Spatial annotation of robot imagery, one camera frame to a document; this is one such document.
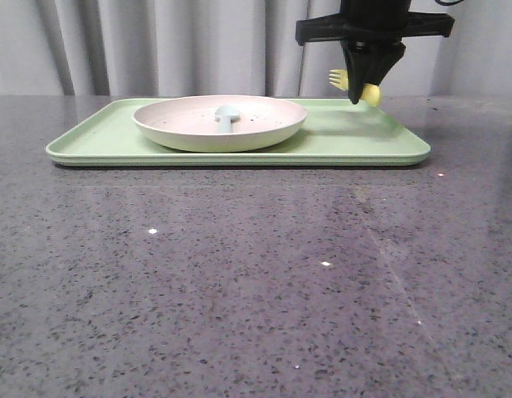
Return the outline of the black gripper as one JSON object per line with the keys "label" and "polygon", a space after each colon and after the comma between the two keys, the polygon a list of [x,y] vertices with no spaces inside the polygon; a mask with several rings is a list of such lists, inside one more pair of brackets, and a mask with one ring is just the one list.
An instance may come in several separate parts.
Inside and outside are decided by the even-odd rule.
{"label": "black gripper", "polygon": [[[380,85],[403,58],[406,46],[400,41],[402,38],[451,34],[453,17],[412,12],[410,5],[409,1],[342,1],[335,14],[298,21],[295,39],[301,46],[307,42],[342,41],[349,99],[357,104],[364,83]],[[379,41],[368,44],[367,65],[366,53],[354,41]]]}

